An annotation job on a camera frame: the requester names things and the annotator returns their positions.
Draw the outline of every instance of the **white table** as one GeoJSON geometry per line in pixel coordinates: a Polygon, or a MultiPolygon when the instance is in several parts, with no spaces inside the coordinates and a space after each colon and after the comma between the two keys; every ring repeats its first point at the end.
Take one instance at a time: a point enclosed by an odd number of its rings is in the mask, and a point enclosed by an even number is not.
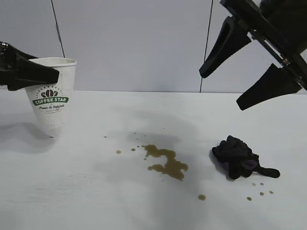
{"type": "Polygon", "coordinates": [[[238,96],[75,92],[71,121],[54,140],[32,124],[25,92],[0,92],[0,229],[306,229],[306,96],[244,112],[238,96]],[[209,157],[228,135],[281,177],[228,181],[209,157]],[[147,170],[165,162],[143,160],[137,146],[148,144],[176,151],[185,179],[147,170]]]}

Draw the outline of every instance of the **black cloth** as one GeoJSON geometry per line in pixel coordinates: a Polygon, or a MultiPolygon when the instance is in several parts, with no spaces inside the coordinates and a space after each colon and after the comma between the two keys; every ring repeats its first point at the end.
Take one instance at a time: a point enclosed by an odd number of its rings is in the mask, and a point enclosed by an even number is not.
{"type": "Polygon", "coordinates": [[[220,165],[228,171],[231,179],[235,180],[240,176],[249,177],[253,172],[273,178],[280,176],[277,169],[262,168],[259,156],[254,154],[246,143],[233,136],[222,140],[219,146],[212,149],[212,153],[220,165]]]}

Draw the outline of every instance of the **paper cup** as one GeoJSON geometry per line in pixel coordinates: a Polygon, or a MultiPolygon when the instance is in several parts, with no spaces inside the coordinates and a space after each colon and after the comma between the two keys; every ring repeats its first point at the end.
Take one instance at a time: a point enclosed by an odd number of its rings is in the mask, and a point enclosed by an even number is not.
{"type": "Polygon", "coordinates": [[[60,57],[36,58],[30,61],[59,71],[56,84],[26,87],[26,93],[43,131],[57,137],[69,117],[77,62],[60,57]]]}

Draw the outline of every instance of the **white wall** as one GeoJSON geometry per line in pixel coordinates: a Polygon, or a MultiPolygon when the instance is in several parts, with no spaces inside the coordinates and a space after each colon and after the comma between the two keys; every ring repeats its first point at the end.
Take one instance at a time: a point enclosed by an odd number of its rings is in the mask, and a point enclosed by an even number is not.
{"type": "MultiPolygon", "coordinates": [[[[211,52],[221,30],[224,19],[231,14],[220,3],[213,0],[213,11],[208,39],[207,56],[211,52]]],[[[307,60],[307,52],[302,55],[307,60]]],[[[257,41],[231,56],[213,74],[202,82],[202,92],[245,92],[269,68],[279,63],[257,41]]]]}
{"type": "MultiPolygon", "coordinates": [[[[77,90],[199,91],[210,0],[53,1],[66,56],[78,61],[77,90]]],[[[207,54],[229,15],[219,1],[213,0],[207,54]]],[[[0,41],[61,57],[51,1],[2,0],[0,41]]],[[[202,92],[244,92],[272,62],[254,41],[204,79],[202,92]]]]}
{"type": "Polygon", "coordinates": [[[61,57],[50,0],[1,0],[0,41],[37,57],[61,57]]]}
{"type": "Polygon", "coordinates": [[[199,92],[211,1],[54,0],[78,90],[199,92]]]}

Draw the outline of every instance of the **brown liquid droplet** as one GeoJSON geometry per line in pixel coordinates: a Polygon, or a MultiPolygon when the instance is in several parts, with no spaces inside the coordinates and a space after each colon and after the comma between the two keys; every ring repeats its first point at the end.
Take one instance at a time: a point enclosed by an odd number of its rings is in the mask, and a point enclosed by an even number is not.
{"type": "Polygon", "coordinates": [[[145,146],[145,150],[147,151],[146,157],[152,156],[158,158],[165,156],[167,158],[167,162],[164,166],[161,164],[154,164],[149,166],[148,170],[155,170],[156,172],[167,174],[177,180],[183,180],[184,174],[181,170],[187,171],[189,167],[187,164],[181,163],[175,159],[176,153],[174,151],[158,149],[155,145],[147,145],[145,146]]]}
{"type": "Polygon", "coordinates": [[[205,200],[205,199],[207,199],[207,197],[205,195],[201,194],[201,195],[198,196],[198,199],[199,200],[205,200]]]}

